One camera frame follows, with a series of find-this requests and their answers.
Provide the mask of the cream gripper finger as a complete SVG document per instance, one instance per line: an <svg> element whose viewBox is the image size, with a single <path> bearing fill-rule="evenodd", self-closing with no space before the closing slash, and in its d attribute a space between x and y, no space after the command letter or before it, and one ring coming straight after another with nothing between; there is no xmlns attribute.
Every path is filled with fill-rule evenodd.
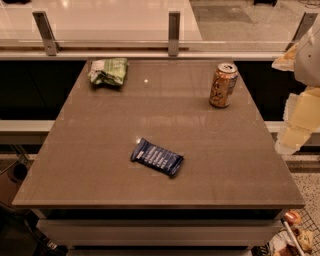
<svg viewBox="0 0 320 256"><path fill-rule="evenodd" d="M298 44L294 44L281 57L273 61L271 67L280 71L294 71Z"/></svg>
<svg viewBox="0 0 320 256"><path fill-rule="evenodd" d="M283 120L275 150L280 155L292 155L320 127L320 88L307 86L299 95L290 93Z"/></svg>

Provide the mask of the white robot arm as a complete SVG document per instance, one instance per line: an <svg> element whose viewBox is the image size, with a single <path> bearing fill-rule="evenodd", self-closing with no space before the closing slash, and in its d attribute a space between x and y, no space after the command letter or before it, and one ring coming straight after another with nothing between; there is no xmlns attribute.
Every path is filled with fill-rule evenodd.
<svg viewBox="0 0 320 256"><path fill-rule="evenodd" d="M289 94L275 143L278 154L292 155L320 128L320 25L314 24L272 67L292 71L306 86L299 95Z"/></svg>

